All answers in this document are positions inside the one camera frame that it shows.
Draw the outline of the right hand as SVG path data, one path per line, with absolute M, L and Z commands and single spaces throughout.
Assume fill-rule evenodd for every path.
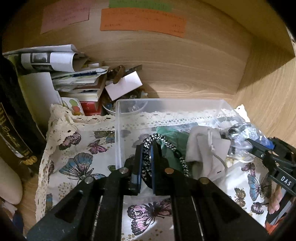
M 275 192 L 272 194 L 270 203 L 268 205 L 269 214 L 274 214 L 280 208 L 280 201 L 282 200 L 282 188 L 280 185 L 276 186 Z

